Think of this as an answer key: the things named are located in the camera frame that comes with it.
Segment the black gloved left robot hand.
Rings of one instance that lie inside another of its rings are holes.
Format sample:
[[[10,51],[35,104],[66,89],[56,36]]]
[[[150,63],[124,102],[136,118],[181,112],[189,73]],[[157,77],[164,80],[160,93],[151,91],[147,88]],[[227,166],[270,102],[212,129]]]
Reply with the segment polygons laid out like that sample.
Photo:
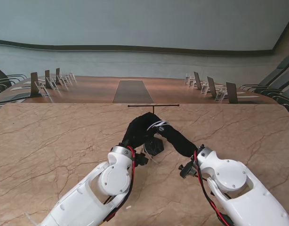
[[[159,121],[161,121],[161,119],[151,112],[136,117],[129,124],[121,143],[124,146],[131,146],[132,148],[141,146],[157,133],[156,128],[147,129]]]

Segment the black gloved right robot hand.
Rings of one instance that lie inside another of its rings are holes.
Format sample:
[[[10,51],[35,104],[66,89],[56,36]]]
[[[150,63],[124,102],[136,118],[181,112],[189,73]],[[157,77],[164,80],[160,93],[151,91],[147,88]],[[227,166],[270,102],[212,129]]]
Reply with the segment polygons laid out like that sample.
[[[192,157],[194,152],[198,150],[195,144],[170,125],[159,126],[157,131],[184,157]]]

